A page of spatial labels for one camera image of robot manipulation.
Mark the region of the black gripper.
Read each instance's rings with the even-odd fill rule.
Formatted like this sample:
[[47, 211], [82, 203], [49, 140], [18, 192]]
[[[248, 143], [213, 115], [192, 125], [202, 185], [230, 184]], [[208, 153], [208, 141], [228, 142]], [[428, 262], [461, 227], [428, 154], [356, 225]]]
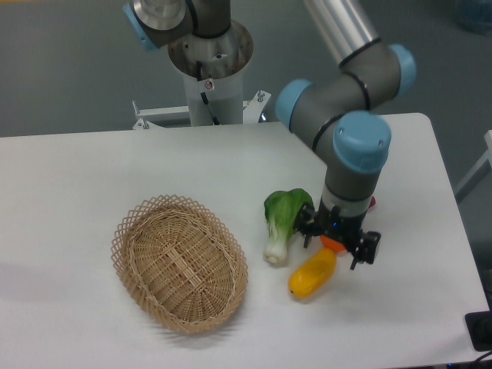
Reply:
[[380, 232], [361, 231], [364, 218], [365, 213], [354, 217], [341, 216], [338, 206], [329, 210], [323, 203], [316, 212], [312, 204], [304, 203], [294, 220], [294, 230], [303, 235], [303, 248], [320, 235], [342, 244], [353, 257], [350, 269], [354, 270], [358, 264], [374, 263], [381, 239]]

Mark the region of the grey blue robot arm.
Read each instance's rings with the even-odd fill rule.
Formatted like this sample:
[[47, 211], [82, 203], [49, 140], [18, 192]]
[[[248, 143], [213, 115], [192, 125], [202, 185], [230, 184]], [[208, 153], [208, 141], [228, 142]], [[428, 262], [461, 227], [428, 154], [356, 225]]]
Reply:
[[[304, 205], [295, 227], [306, 237], [340, 242], [355, 264], [372, 264], [381, 238], [364, 231], [391, 143], [388, 124], [371, 109], [415, 82], [413, 55], [386, 45], [357, 1], [305, 4], [341, 73], [328, 85], [297, 79], [275, 104], [277, 118], [326, 165], [321, 202]], [[130, 1], [123, 11], [142, 47], [166, 48], [184, 79], [191, 124], [244, 122], [241, 73], [251, 60], [248, 30], [228, 1]]]

